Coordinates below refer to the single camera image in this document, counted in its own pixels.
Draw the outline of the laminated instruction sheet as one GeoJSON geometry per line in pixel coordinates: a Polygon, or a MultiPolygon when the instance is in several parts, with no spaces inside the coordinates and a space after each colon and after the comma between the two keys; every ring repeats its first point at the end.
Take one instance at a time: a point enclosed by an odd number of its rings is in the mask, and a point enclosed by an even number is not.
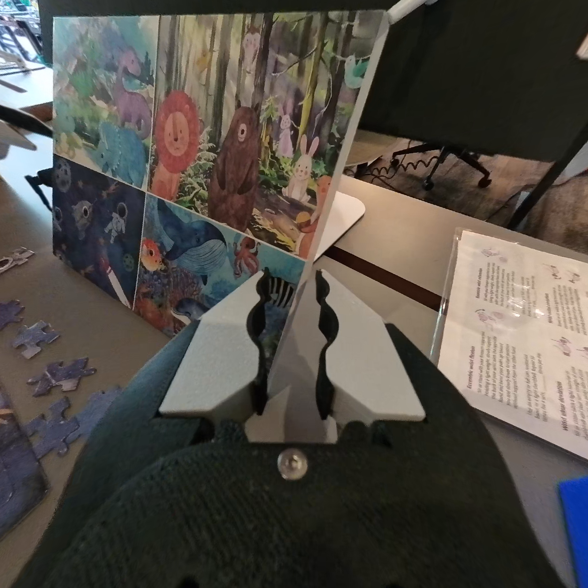
{"type": "Polygon", "coordinates": [[[437,365],[475,409],[587,459],[587,260],[457,233],[437,365]]]}

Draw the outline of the space jigsaw puzzle board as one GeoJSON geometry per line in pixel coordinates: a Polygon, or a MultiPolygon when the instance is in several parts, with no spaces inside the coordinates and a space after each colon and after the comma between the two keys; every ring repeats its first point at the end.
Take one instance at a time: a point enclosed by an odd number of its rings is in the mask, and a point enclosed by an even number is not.
{"type": "Polygon", "coordinates": [[[43,501],[47,491],[44,471],[8,396],[1,392],[1,538],[43,501]]]}

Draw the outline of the black slanted stand leg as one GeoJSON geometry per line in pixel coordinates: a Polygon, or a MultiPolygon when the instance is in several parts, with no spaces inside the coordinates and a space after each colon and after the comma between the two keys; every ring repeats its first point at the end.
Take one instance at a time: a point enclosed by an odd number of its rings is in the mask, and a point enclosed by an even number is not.
{"type": "Polygon", "coordinates": [[[587,125],[533,189],[520,190],[509,198],[508,203],[514,201],[514,210],[504,227],[511,231],[518,231],[549,188],[566,183],[584,172],[587,172],[587,125]]]}

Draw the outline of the white tube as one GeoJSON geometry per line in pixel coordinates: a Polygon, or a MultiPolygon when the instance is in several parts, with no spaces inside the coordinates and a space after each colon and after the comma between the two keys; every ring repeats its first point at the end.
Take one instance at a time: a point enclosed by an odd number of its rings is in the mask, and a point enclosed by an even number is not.
{"type": "Polygon", "coordinates": [[[390,9],[387,10],[387,17],[390,26],[397,24],[403,18],[414,12],[421,6],[431,6],[437,3],[437,0],[401,0],[396,2],[390,9]]]}

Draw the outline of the row of puzzle pieces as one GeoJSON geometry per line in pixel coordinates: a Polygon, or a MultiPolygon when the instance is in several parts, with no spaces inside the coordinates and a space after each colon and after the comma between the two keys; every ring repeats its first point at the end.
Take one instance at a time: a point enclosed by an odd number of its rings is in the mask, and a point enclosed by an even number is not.
{"type": "MultiPolygon", "coordinates": [[[[1,258],[1,274],[25,263],[33,252],[24,247],[15,249],[10,255],[1,258]]],[[[18,324],[24,307],[17,299],[1,302],[1,330],[11,324],[18,324]]],[[[13,349],[20,349],[25,359],[32,359],[42,351],[42,345],[55,342],[60,334],[44,321],[32,326],[22,325],[11,342],[13,349]]],[[[67,454],[70,445],[81,438],[88,438],[97,424],[104,418],[114,401],[122,394],[120,386],[99,390],[90,395],[83,409],[68,416],[71,408],[67,392],[77,390],[83,378],[96,373],[95,368],[87,367],[89,358],[79,357],[67,364],[63,361],[47,364],[43,370],[27,380],[33,386],[33,398],[47,396],[55,388],[60,388],[62,396],[53,402],[48,411],[35,416],[22,425],[26,439],[31,441],[35,459],[40,460],[50,453],[58,456],[67,454]]]]}

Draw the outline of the illustrated animal puzzle box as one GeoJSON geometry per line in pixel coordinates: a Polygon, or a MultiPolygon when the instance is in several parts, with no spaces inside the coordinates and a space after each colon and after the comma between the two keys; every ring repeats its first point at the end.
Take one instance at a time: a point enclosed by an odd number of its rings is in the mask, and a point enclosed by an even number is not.
{"type": "Polygon", "coordinates": [[[53,19],[53,255],[170,337],[266,277],[254,412],[389,29],[358,9],[53,19]]]}

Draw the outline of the blue box with tag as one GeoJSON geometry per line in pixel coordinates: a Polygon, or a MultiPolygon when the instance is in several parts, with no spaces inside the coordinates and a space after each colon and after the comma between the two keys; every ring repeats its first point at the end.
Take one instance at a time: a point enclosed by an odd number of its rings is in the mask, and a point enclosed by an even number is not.
{"type": "Polygon", "coordinates": [[[558,485],[577,587],[587,587],[587,476],[558,485]]]}

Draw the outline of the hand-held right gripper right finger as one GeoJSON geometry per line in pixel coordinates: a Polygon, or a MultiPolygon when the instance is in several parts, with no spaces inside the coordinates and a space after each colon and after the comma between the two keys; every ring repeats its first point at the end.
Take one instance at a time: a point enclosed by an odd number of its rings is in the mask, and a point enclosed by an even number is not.
{"type": "Polygon", "coordinates": [[[316,378],[316,407],[324,442],[346,425],[425,423],[417,397],[385,321],[326,270],[316,271],[318,328],[324,338],[316,378]]]}

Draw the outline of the black office chair base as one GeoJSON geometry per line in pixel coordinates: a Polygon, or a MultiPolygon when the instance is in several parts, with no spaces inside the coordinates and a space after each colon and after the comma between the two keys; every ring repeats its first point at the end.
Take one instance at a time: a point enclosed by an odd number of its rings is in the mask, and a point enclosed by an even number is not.
{"type": "Polygon", "coordinates": [[[426,192],[429,192],[435,186],[433,175],[439,166],[442,165],[449,156],[454,156],[461,162],[470,166],[475,171],[481,173],[481,179],[477,183],[478,187],[487,188],[491,185],[492,179],[490,178],[490,171],[479,163],[480,154],[456,145],[441,145],[440,143],[435,142],[425,142],[420,145],[411,146],[406,149],[393,152],[390,165],[394,171],[398,171],[399,169],[407,171],[409,167],[413,167],[413,169],[416,170],[420,164],[426,168],[433,164],[431,171],[422,181],[422,189],[426,192]],[[438,151],[438,155],[433,156],[429,160],[420,159],[417,162],[408,162],[407,164],[403,163],[405,156],[424,154],[431,151],[438,151]]]}

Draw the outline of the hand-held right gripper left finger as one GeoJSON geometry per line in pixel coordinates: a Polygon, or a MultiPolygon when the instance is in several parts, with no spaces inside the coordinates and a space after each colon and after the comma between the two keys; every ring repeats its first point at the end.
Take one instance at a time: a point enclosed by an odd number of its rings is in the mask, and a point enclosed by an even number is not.
{"type": "Polygon", "coordinates": [[[202,315],[158,413],[163,424],[244,426],[252,442],[272,442],[270,368],[261,342],[269,272],[261,270],[202,315]]]}

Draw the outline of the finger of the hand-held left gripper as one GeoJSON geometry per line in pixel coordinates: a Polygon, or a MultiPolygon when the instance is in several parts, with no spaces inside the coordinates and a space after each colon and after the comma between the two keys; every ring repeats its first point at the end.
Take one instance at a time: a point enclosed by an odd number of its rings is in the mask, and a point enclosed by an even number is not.
{"type": "Polygon", "coordinates": [[[53,128],[27,109],[19,109],[1,104],[1,157],[8,155],[11,146],[36,151],[35,144],[28,135],[53,137],[53,128]]]}

